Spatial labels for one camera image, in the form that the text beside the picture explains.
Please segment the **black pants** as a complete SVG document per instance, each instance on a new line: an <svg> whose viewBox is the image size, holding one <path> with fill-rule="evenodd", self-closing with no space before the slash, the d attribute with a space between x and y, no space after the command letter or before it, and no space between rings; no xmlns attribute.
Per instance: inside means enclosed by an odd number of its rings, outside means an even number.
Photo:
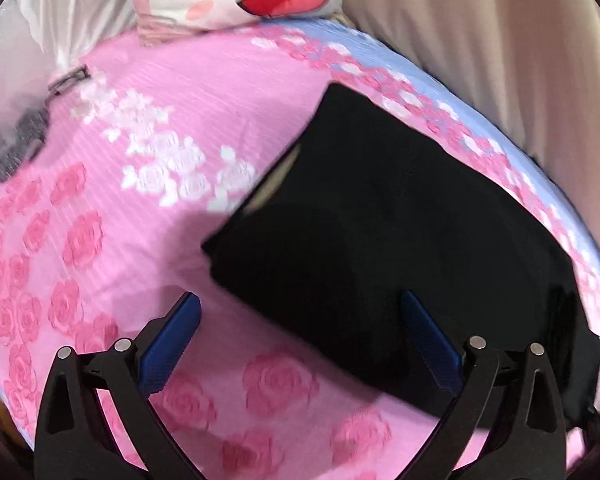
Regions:
<svg viewBox="0 0 600 480"><path fill-rule="evenodd" d="M212 278L373 388L440 414L474 335L545 348L569 427L600 338L571 259L505 190L341 84L219 231Z"/></svg>

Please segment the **pink floral bed quilt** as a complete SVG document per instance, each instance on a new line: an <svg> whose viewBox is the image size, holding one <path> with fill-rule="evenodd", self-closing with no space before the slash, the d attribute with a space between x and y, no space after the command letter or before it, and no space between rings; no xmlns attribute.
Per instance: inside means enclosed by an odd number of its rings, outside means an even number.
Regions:
<svg viewBox="0 0 600 480"><path fill-rule="evenodd" d="M56 351L102 351L182 292L200 329L152 398L210 479L391 479L434 418L354 382L210 278L200 244L309 121L333 80L435 138L524 204L572 255L600 336L600 256L533 162L415 64L328 21L262 23L84 58L46 147L0 184L0 397L35 435Z"/></svg>

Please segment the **grey striped cloth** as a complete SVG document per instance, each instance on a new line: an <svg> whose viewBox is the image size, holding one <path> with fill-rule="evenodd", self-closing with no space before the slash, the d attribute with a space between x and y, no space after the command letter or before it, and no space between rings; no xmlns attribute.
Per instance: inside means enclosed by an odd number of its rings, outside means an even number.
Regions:
<svg viewBox="0 0 600 480"><path fill-rule="evenodd" d="M13 125L0 126L0 183L38 157L50 130L50 104L91 77L86 65L54 81L44 98L25 98L24 109Z"/></svg>

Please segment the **beige curtain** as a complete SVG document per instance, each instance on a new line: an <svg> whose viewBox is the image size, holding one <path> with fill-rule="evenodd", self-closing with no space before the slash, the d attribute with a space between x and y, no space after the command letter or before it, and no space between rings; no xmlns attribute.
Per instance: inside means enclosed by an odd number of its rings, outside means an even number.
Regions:
<svg viewBox="0 0 600 480"><path fill-rule="evenodd" d="M343 0L364 32L498 125L600 219L600 7L595 0Z"/></svg>

